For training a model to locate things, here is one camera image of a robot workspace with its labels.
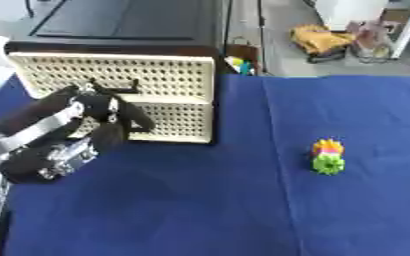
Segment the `pegboard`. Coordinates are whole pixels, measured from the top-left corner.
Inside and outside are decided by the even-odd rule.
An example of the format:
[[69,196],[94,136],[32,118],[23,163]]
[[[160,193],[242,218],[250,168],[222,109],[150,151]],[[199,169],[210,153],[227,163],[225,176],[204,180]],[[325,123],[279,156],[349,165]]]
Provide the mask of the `pegboard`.
[[[9,58],[36,99],[91,78],[112,89],[130,89],[137,79],[139,94],[120,96],[141,107],[157,127],[151,133],[131,134],[129,139],[211,141],[215,79],[211,57],[13,52]],[[97,126],[86,119],[73,136],[85,136]]]

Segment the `green object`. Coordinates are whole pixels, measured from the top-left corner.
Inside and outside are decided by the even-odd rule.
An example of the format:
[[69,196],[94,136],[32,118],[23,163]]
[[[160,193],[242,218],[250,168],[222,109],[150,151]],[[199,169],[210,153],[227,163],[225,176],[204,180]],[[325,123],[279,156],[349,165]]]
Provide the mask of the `green object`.
[[338,154],[320,154],[314,158],[312,166],[317,173],[336,175],[345,170],[345,160]]

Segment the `orange toy piece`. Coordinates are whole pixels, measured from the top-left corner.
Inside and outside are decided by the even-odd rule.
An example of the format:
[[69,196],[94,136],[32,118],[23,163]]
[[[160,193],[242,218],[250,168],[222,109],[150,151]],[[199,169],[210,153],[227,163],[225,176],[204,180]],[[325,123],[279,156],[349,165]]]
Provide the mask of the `orange toy piece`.
[[312,149],[312,155],[317,156],[321,153],[336,153],[342,155],[345,152],[345,148],[338,141],[329,140],[319,140],[314,144]]

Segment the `gray floor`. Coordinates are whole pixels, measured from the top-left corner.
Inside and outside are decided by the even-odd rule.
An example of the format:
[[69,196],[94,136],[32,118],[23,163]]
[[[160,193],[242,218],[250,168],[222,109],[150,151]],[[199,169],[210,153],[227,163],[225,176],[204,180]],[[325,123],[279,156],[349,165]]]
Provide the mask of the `gray floor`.
[[[386,64],[362,64],[354,57],[343,61],[312,65],[306,63],[304,54],[289,40],[288,32],[299,24],[318,23],[315,11],[302,0],[263,0],[267,19],[266,51],[269,72],[276,76],[324,75],[406,75],[410,76],[410,55]],[[258,20],[255,0],[236,0],[231,37],[243,36],[259,45]],[[24,0],[0,0],[0,34],[13,33],[14,23],[27,19]]]

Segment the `colorful toy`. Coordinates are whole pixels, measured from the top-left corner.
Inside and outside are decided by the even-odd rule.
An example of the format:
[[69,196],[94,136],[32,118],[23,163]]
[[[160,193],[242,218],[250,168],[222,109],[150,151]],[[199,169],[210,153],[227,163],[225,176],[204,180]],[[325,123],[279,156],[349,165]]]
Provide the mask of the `colorful toy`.
[[345,169],[345,148],[338,141],[321,139],[312,147],[312,167],[320,174],[336,175]]
[[225,60],[239,74],[247,75],[247,76],[255,75],[255,68],[250,61],[243,60],[237,57],[232,57],[232,56],[225,58]]

